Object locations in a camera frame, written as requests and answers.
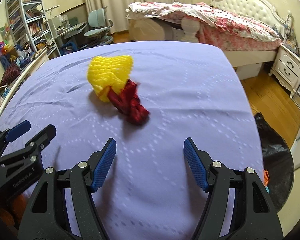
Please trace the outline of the red foam fruit net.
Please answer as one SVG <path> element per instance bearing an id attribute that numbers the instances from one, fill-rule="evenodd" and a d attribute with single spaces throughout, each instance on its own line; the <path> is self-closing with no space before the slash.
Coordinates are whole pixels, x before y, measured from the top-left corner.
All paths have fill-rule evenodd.
<path id="1" fill-rule="evenodd" d="M 263 171 L 263 184 L 265 187 L 267 187 L 268 183 L 269 183 L 269 173 L 267 170 L 264 170 Z"/>

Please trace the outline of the dark red wrapper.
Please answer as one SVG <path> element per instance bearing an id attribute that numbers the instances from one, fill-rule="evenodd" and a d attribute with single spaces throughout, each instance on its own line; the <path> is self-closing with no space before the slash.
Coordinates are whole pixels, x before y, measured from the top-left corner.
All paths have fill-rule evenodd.
<path id="1" fill-rule="evenodd" d="M 127 80 L 118 93 L 110 87 L 107 98 L 130 124 L 141 126 L 147 121 L 150 112 L 140 103 L 137 88 L 137 83 Z"/>

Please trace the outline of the yellow foam fruit net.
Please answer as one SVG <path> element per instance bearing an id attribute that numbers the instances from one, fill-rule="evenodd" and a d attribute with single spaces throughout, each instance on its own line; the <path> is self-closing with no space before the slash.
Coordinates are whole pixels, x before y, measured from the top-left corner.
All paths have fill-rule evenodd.
<path id="1" fill-rule="evenodd" d="M 102 102 L 110 102 L 108 92 L 112 89 L 119 94 L 125 87 L 133 69 L 130 55 L 96 56 L 89 63 L 87 80 Z"/>

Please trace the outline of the black trash bag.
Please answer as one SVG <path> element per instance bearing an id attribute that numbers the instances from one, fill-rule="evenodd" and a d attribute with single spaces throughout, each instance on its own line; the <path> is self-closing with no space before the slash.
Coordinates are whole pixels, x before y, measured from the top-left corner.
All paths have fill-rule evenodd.
<path id="1" fill-rule="evenodd" d="M 292 154 L 283 137 L 266 122 L 261 113 L 256 113 L 254 118 L 261 141 L 263 169 L 269 173 L 269 183 L 266 188 L 275 209 L 280 211 L 293 187 Z"/>

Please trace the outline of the grey study desk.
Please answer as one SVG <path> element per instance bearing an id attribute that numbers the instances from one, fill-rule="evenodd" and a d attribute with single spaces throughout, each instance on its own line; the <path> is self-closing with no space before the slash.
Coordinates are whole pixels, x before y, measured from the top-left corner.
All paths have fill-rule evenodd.
<path id="1" fill-rule="evenodd" d="M 74 25 L 73 27 L 69 27 L 68 29 L 57 31 L 57 37 L 55 38 L 55 41 L 59 51 L 61 51 L 61 47 L 69 41 L 77 46 L 76 36 L 80 34 L 86 27 L 87 21 L 84 21 Z"/>

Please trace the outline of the purple bed sheet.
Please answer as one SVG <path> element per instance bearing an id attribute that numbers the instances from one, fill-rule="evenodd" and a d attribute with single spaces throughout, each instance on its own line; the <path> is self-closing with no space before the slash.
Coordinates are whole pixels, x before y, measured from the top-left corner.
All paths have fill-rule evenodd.
<path id="1" fill-rule="evenodd" d="M 98 99 L 87 81 L 95 56 L 130 55 L 130 79 L 149 111 L 128 123 Z M 127 42 L 78 51 L 43 64 L 19 88 L 0 117 L 0 130 L 28 120 L 31 129 L 9 144 L 23 148 L 53 124 L 43 165 L 68 169 L 109 138 L 115 160 L 93 199 L 111 239 L 189 239 L 207 195 L 183 155 L 186 138 L 228 168 L 263 174 L 260 139 L 249 101 L 222 50 L 189 42 Z"/>

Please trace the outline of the white bookshelf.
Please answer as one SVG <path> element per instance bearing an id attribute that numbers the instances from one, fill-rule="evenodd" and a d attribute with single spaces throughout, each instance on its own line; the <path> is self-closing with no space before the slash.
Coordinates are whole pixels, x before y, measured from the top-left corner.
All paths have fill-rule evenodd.
<path id="1" fill-rule="evenodd" d="M 4 0 L 12 40 L 25 49 L 46 49 L 48 58 L 60 56 L 48 24 L 43 0 Z"/>

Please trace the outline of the light blue desk chair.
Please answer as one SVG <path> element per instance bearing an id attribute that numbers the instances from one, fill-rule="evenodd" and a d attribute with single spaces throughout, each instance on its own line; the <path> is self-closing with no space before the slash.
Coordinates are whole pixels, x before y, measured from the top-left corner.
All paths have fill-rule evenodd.
<path id="1" fill-rule="evenodd" d="M 90 30 L 84 34 L 89 41 L 85 48 L 108 45 L 114 42 L 114 38 L 110 34 L 110 29 L 114 24 L 112 20 L 106 18 L 106 12 L 107 7 L 102 7 L 89 13 Z"/>

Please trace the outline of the white nightstand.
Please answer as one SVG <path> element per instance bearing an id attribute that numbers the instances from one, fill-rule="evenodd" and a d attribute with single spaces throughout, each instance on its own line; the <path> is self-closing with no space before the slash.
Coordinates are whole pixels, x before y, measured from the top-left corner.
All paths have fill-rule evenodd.
<path id="1" fill-rule="evenodd" d="M 269 76 L 272 75 L 282 87 L 290 91 L 292 99 L 300 86 L 300 58 L 281 44 L 269 72 Z"/>

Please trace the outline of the pink floral duvet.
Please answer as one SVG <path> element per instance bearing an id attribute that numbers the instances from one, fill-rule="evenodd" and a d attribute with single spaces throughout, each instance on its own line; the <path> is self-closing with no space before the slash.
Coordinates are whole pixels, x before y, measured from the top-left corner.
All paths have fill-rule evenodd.
<path id="1" fill-rule="evenodd" d="M 280 46 L 282 39 L 268 25 L 233 12 L 215 9 L 206 3 L 172 4 L 134 2 L 128 6 L 131 19 L 157 18 L 181 24 L 183 18 L 199 23 L 195 37 L 199 43 L 213 45 L 223 51 L 265 51 Z"/>

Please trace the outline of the white tufted bed frame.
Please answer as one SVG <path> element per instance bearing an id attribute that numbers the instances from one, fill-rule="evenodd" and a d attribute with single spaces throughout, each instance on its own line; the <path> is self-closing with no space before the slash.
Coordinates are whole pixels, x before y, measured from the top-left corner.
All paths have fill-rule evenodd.
<path id="1" fill-rule="evenodd" d="M 290 26 L 267 0 L 211 0 L 208 5 L 262 22 L 275 30 L 282 42 L 285 40 L 285 31 Z M 183 18 L 181 24 L 175 24 L 157 18 L 131 19 L 132 13 L 129 9 L 126 13 L 129 38 L 132 41 L 199 43 L 198 38 L 195 37 L 196 31 L 199 30 L 199 23 L 194 20 Z M 273 61 L 276 51 L 277 48 L 265 51 L 224 51 L 224 53 L 232 66 L 239 68 Z"/>

